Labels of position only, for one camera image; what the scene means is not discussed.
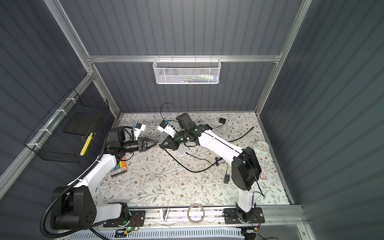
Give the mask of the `clear tape roll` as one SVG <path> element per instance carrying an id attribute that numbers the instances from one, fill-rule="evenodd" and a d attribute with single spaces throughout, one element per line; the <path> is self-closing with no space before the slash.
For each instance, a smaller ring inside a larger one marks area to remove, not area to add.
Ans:
<path id="1" fill-rule="evenodd" d="M 206 216 L 206 211 L 201 204 L 192 204 L 188 207 L 187 218 L 191 224 L 201 224 Z"/>

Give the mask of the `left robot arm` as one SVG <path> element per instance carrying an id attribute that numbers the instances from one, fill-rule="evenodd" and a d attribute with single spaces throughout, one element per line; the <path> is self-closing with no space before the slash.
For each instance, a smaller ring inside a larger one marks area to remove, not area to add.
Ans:
<path id="1" fill-rule="evenodd" d="M 40 220 L 40 232 L 47 238 L 62 238 L 80 230 L 92 230 L 107 221 L 131 222 L 126 203 L 96 205 L 94 193 L 107 173 L 123 161 L 126 153 L 151 149 L 151 139 L 140 137 L 143 124 L 112 128 L 107 133 L 97 159 L 67 186 L 52 193 L 52 202 Z"/>

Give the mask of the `yellow striped marker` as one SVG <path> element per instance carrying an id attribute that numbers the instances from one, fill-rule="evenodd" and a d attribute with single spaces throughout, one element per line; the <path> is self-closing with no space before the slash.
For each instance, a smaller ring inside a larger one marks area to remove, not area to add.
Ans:
<path id="1" fill-rule="evenodd" d="M 87 139 L 86 139 L 86 141 L 85 141 L 85 143 L 84 143 L 84 145 L 83 145 L 83 147 L 81 149 L 80 156 L 84 156 L 85 155 L 85 153 L 87 152 L 87 149 L 88 149 L 88 147 L 89 147 L 93 137 L 94 137 L 94 133 L 91 132 L 89 134 L 89 136 L 87 137 Z"/>

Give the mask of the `black foam pad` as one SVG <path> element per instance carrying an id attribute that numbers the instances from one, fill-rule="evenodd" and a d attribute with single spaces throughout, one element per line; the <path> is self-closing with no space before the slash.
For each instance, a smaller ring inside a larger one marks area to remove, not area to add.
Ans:
<path id="1" fill-rule="evenodd" d="M 87 136 L 96 121 L 97 115 L 76 113 L 64 126 L 63 132 L 66 134 Z"/>

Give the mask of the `pack of coloured markers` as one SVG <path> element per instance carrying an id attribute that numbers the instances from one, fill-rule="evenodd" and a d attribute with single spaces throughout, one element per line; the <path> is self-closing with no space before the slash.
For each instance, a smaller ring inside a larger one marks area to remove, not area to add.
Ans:
<path id="1" fill-rule="evenodd" d="M 120 161 L 110 172 L 111 177 L 115 178 L 127 172 L 127 166 L 125 161 Z"/>

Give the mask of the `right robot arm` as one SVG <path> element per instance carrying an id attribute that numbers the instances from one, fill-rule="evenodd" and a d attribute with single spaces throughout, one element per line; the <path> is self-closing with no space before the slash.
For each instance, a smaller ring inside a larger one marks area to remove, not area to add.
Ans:
<path id="1" fill-rule="evenodd" d="M 254 194 L 263 194 L 258 183 L 262 173 L 261 166 L 255 151 L 251 147 L 241 148 L 220 138 L 209 125 L 197 125 L 189 114 L 183 113 L 176 117 L 181 128 L 176 131 L 169 121 L 162 120 L 158 126 L 160 132 L 168 134 L 160 144 L 160 148 L 167 151 L 177 151 L 184 148 L 187 142 L 209 149 L 227 162 L 231 167 L 232 181 L 239 189 L 239 198 L 236 204 L 237 216 L 243 223 L 254 218 L 256 204 Z"/>

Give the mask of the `red white small box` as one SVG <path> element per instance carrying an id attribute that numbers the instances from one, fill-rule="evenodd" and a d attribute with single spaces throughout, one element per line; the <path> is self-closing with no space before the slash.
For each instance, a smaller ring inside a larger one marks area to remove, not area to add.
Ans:
<path id="1" fill-rule="evenodd" d="M 268 171 L 266 168 L 261 168 L 260 178 L 264 180 L 268 179 Z"/>

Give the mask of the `white round timer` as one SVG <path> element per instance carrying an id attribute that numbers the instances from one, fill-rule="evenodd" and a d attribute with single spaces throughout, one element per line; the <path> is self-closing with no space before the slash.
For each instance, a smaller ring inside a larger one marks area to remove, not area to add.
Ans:
<path id="1" fill-rule="evenodd" d="M 270 152 L 270 145 L 262 140 L 255 141 L 253 148 L 258 155 L 267 155 Z"/>

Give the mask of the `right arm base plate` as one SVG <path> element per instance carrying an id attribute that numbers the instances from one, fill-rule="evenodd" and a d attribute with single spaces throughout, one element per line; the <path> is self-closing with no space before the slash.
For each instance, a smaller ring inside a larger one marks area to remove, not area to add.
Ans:
<path id="1" fill-rule="evenodd" d="M 261 208 L 252 208 L 248 213 L 245 213 L 238 208 L 225 208 L 223 210 L 225 223 L 230 224 L 263 224 L 265 217 Z"/>

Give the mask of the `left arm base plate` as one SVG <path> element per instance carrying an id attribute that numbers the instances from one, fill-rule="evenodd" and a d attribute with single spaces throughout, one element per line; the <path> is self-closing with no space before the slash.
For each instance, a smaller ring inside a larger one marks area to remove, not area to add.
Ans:
<path id="1" fill-rule="evenodd" d="M 107 220 L 104 222 L 104 228 L 134 228 L 142 227 L 145 221 L 145 211 L 129 211 L 127 218 L 120 216 L 117 219 Z"/>

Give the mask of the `white network switch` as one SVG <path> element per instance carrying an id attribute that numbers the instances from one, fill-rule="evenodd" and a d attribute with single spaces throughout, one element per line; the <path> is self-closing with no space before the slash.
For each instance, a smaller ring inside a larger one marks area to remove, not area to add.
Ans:
<path id="1" fill-rule="evenodd" d="M 189 151 L 189 148 L 185 144 L 180 144 L 176 152 L 180 155 L 183 156 Z"/>

